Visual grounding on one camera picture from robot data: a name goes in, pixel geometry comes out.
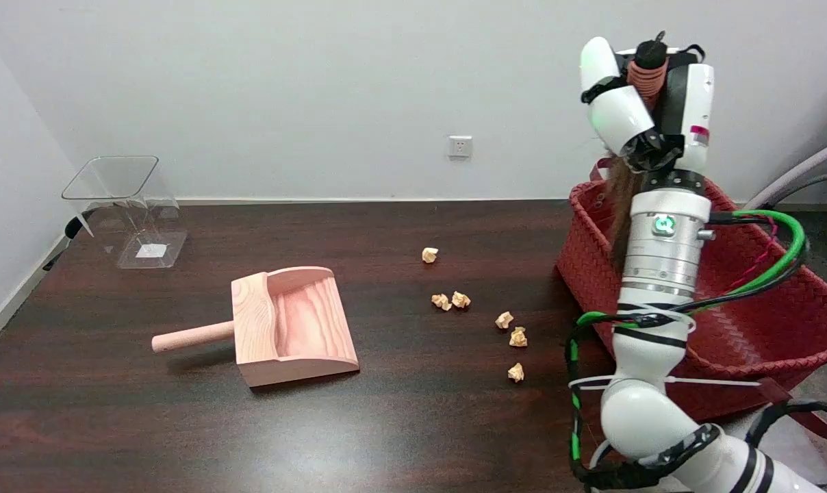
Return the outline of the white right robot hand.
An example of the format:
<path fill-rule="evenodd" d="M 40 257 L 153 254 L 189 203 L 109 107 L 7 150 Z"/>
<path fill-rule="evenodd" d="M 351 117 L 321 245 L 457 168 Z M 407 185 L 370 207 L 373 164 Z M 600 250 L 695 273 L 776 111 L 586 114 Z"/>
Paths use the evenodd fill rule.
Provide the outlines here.
<path fill-rule="evenodd" d="M 637 173 L 705 171 L 715 73 L 701 46 L 658 35 L 618 52 L 595 37 L 579 68 L 589 124 L 614 156 Z"/>

